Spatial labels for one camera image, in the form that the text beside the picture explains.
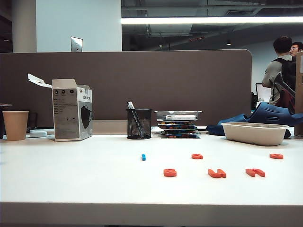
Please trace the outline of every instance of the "red object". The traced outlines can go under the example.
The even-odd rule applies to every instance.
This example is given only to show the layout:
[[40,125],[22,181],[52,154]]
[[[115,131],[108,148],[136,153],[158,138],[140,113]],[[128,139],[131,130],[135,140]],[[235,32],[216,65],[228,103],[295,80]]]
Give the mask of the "red object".
[[190,39],[189,41],[192,42],[192,41],[196,41],[196,40],[199,40],[199,39],[204,39],[204,36],[199,37],[199,38],[195,38],[195,39]]
[[283,155],[280,154],[270,154],[269,157],[274,159],[283,159]]
[[208,175],[210,175],[213,178],[220,178],[220,177],[226,178],[226,173],[221,169],[218,169],[217,173],[215,173],[213,170],[209,169]]
[[175,169],[165,169],[164,176],[177,176]]
[[245,172],[252,177],[255,177],[256,174],[259,176],[265,177],[265,172],[260,169],[246,169]]
[[203,156],[200,155],[200,154],[193,154],[193,155],[191,155],[191,158],[193,158],[193,159],[203,159]]

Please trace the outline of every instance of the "open box flap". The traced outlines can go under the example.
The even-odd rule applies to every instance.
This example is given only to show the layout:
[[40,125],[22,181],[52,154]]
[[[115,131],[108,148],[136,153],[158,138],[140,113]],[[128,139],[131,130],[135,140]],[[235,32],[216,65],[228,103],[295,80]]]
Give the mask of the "open box flap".
[[46,83],[44,82],[44,80],[42,80],[42,79],[40,79],[40,78],[38,78],[38,77],[35,77],[34,75],[32,75],[32,74],[30,74],[30,73],[27,74],[27,78],[28,78],[28,80],[29,80],[30,82],[32,82],[32,83],[34,83],[34,84],[37,84],[37,85],[39,85],[39,86],[53,88],[52,85],[46,84]]

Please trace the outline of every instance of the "backpack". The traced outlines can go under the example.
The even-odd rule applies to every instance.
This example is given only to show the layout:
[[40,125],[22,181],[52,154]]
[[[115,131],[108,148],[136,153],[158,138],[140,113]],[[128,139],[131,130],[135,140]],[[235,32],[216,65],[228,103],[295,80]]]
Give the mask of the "backpack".
[[[277,58],[273,61],[277,61],[282,64],[281,73],[283,81],[295,91],[296,59],[293,57],[291,61],[287,61],[283,58]],[[276,106],[288,108],[289,112],[293,114],[295,99],[285,89],[279,90],[279,93],[280,98],[278,99]]]
[[281,73],[283,81],[295,91],[296,58],[293,57],[291,61],[277,58],[273,61],[277,61],[282,64]]

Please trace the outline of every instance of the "stack of boxes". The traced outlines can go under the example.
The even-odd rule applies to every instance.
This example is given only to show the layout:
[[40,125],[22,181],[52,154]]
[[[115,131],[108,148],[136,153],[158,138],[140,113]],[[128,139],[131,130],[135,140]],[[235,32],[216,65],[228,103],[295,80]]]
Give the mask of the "stack of boxes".
[[196,125],[192,121],[198,120],[202,111],[155,111],[158,126],[164,131],[163,139],[199,139]]

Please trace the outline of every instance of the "black pencil holder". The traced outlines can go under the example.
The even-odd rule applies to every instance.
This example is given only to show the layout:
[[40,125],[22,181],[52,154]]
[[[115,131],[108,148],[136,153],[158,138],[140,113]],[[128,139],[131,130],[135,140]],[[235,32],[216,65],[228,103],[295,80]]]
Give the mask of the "black pencil holder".
[[143,140],[151,138],[151,109],[127,109],[127,138]]

